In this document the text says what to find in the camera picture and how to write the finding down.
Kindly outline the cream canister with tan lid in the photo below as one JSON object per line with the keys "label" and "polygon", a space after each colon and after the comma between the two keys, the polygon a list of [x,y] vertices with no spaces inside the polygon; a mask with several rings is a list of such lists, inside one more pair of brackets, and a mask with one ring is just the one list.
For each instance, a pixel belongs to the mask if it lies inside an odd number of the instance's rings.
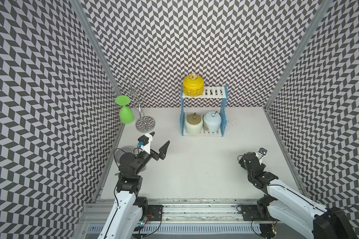
{"label": "cream canister with tan lid", "polygon": [[203,129],[203,119],[197,113],[189,114],[184,123],[185,131],[188,135],[198,135]]}

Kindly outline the pale blue ceramic canister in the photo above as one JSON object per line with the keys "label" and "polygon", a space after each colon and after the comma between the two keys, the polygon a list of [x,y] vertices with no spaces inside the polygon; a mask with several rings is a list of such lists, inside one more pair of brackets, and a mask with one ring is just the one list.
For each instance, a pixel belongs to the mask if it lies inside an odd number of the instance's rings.
{"label": "pale blue ceramic canister", "polygon": [[206,131],[216,132],[221,125],[221,116],[219,112],[208,112],[203,117],[203,127]]}

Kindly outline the yellow ceramic canister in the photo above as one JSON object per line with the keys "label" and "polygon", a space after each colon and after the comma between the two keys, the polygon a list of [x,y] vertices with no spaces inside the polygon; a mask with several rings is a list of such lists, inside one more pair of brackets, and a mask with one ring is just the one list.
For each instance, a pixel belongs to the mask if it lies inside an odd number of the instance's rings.
{"label": "yellow ceramic canister", "polygon": [[204,92],[204,79],[196,74],[186,76],[182,83],[182,91],[190,97],[197,97]]}

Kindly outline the blue white wooden shelf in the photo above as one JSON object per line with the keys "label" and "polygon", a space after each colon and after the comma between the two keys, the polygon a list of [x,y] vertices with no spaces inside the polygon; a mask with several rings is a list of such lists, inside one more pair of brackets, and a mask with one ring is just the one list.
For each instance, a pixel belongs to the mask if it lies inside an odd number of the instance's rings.
{"label": "blue white wooden shelf", "polygon": [[228,93],[228,86],[204,86],[204,92],[196,97],[190,97],[183,93],[181,90],[180,93],[180,117],[179,117],[179,125],[180,131],[182,136],[189,136],[184,128],[184,124],[186,121],[187,116],[190,114],[189,112],[184,111],[184,99],[222,99],[221,107],[219,110],[219,114],[221,116],[221,125],[216,132],[209,132],[205,129],[202,129],[202,132],[199,136],[224,136],[226,126],[227,126],[227,119],[226,119],[226,106],[229,98]]}

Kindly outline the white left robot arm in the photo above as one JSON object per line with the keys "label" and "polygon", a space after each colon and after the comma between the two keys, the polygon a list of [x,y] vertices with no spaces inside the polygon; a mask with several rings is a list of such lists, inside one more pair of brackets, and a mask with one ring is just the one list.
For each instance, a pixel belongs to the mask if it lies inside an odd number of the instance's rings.
{"label": "white left robot arm", "polygon": [[149,153],[142,150],[138,155],[126,152],[120,157],[118,182],[114,189],[115,201],[106,223],[100,232],[99,239],[129,239],[138,222],[147,213],[148,200],[139,197],[142,176],[141,169],[150,159],[165,159],[170,141],[167,141],[158,152]]}

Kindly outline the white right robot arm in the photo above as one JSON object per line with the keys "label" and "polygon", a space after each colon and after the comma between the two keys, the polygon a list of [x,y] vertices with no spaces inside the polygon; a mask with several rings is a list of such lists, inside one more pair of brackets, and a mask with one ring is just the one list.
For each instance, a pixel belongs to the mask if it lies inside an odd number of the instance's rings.
{"label": "white right robot arm", "polygon": [[264,193],[257,201],[259,220],[274,220],[287,224],[306,239],[356,239],[345,212],[328,208],[289,187],[278,176],[265,170],[262,162],[267,151],[249,152],[238,156],[246,170],[248,181]]}

